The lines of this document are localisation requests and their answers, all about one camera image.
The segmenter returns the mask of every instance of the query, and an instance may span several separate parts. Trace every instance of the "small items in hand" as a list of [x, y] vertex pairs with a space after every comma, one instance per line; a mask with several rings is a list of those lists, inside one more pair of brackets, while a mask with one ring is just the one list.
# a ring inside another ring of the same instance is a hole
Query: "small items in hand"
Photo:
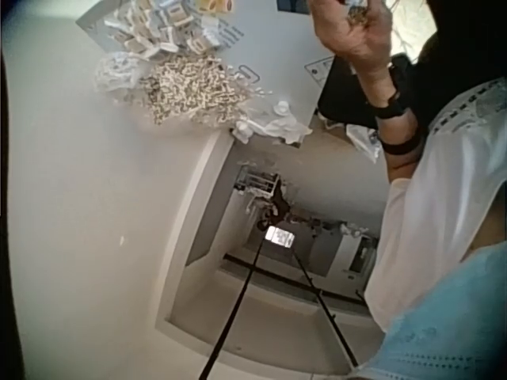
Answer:
[[347, 19], [352, 26], [366, 25], [368, 22], [368, 18], [366, 17], [367, 12], [368, 8], [365, 6], [351, 6]]

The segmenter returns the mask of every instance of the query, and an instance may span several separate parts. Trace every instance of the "person's wrist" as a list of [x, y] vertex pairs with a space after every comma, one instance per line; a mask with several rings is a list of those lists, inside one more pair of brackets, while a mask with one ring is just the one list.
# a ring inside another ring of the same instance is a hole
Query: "person's wrist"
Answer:
[[368, 102], [374, 107], [385, 108], [396, 94], [396, 86], [387, 66], [377, 70], [357, 71], [357, 77]]

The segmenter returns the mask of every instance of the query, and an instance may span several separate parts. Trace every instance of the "hand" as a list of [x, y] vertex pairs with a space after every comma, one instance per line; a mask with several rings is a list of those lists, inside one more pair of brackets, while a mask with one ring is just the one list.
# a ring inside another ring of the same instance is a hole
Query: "hand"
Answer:
[[392, 15], [383, 0], [368, 0], [366, 25], [351, 25], [338, 0], [308, 0], [315, 34], [334, 54], [347, 59], [359, 76], [385, 75], [391, 60]]

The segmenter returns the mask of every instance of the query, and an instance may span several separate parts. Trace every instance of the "black rod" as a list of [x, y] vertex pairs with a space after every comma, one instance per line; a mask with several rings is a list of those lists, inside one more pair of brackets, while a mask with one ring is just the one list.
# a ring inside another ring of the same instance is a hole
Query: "black rod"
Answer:
[[354, 305], [366, 307], [366, 302], [364, 302], [363, 300], [350, 298], [350, 297], [347, 297], [346, 295], [336, 294], [336, 293], [333, 293], [332, 291], [325, 291], [325, 290], [318, 288], [318, 287], [310, 287], [310, 286], [306, 285], [305, 283], [301, 283], [299, 281], [296, 281], [295, 279], [289, 279], [287, 277], [283, 277], [282, 275], [279, 275], [277, 273], [268, 271], [266, 269], [263, 269], [263, 268], [260, 268], [257, 266], [254, 267], [251, 263], [246, 262], [242, 259], [239, 259], [236, 256], [232, 256], [229, 253], [226, 253], [225, 256], [223, 257], [223, 259], [230, 261], [231, 263], [241, 265], [244, 268], [248, 268], [248, 269], [252, 268], [254, 272], [259, 273], [260, 275], [264, 275], [266, 277], [269, 277], [270, 279], [275, 279], [277, 281], [280, 281], [281, 283], [286, 283], [287, 285], [290, 285], [292, 287], [296, 287], [296, 288], [301, 289], [303, 291], [309, 291], [310, 293], [313, 293], [313, 294], [319, 293], [322, 297], [334, 298], [334, 299], [337, 299], [337, 300], [340, 300], [343, 302], [349, 302], [349, 303], [353, 303]]
[[[294, 249], [291, 249], [291, 251], [292, 251], [292, 255], [294, 255], [295, 260], [298, 262], [298, 265], [301, 267], [301, 270], [303, 271], [305, 277], [307, 278], [308, 283], [310, 284], [310, 286], [313, 289], [316, 289], [315, 286], [314, 286], [313, 281], [311, 280], [311, 277], [308, 275], [307, 270], [304, 268], [303, 263], [298, 258], [298, 255], [295, 254]], [[326, 304], [324, 303], [324, 300], [322, 299], [320, 293], [317, 292], [317, 293], [315, 293], [315, 295], [317, 296], [318, 303], [320, 303], [320, 306], [322, 306], [322, 308], [324, 309], [324, 313], [326, 313], [327, 318], [330, 320], [330, 323], [333, 326], [333, 329], [334, 329], [336, 335], [338, 335], [338, 339], [340, 340], [341, 345], [345, 349], [345, 353], [349, 357], [350, 363], [354, 367], [357, 367], [356, 356], [354, 355], [354, 353], [352, 352], [352, 349], [350, 348], [349, 344], [347, 343], [347, 340], [345, 339], [345, 336], [343, 335], [343, 333], [338, 328], [338, 325], [336, 324], [336, 321], [334, 320], [333, 316], [331, 315], [330, 310], [327, 308]]]
[[239, 307], [241, 305], [241, 302], [243, 301], [243, 297], [246, 293], [246, 288], [248, 287], [248, 284], [250, 282], [250, 279], [252, 278], [252, 275], [254, 273], [255, 264], [257, 263], [257, 259], [259, 258], [259, 255], [261, 253], [262, 244], [264, 243], [264, 239], [262, 239], [261, 244], [259, 245], [259, 248], [257, 249], [257, 253], [255, 255], [255, 258], [253, 259], [252, 268], [250, 268], [250, 271], [248, 272], [248, 276], [246, 277], [245, 283], [243, 284], [243, 288], [241, 289], [241, 293], [239, 293], [238, 299], [236, 300], [236, 303], [234, 304], [234, 308], [231, 311], [231, 315], [229, 316], [229, 319], [227, 319], [227, 323], [225, 326], [223, 326], [222, 333], [220, 334], [219, 339], [216, 341], [215, 347], [213, 348], [212, 354], [209, 356], [208, 362], [206, 363], [206, 366], [204, 367], [203, 371], [201, 372], [199, 376], [199, 380], [208, 380], [208, 376], [210, 372], [212, 371], [213, 365], [215, 364], [216, 360], [219, 357], [220, 351], [222, 351], [223, 344], [225, 343], [225, 339], [227, 338], [227, 335], [229, 334], [229, 331], [231, 330], [232, 324], [234, 323], [234, 319], [236, 318], [236, 314], [238, 313]]

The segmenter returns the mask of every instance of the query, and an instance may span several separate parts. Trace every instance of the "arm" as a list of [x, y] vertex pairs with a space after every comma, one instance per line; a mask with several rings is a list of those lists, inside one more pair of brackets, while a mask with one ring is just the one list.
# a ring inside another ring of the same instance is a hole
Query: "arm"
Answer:
[[[351, 25], [347, 8], [338, 0], [309, 0], [315, 33], [336, 55], [356, 69], [361, 87], [371, 105], [387, 107], [396, 88], [387, 66], [391, 60], [392, 16], [383, 0], [368, 0], [366, 25]], [[417, 130], [412, 111], [389, 120], [377, 120], [379, 136], [388, 144], [408, 141]], [[389, 181], [411, 178], [421, 158], [424, 143], [403, 156], [385, 154]]]

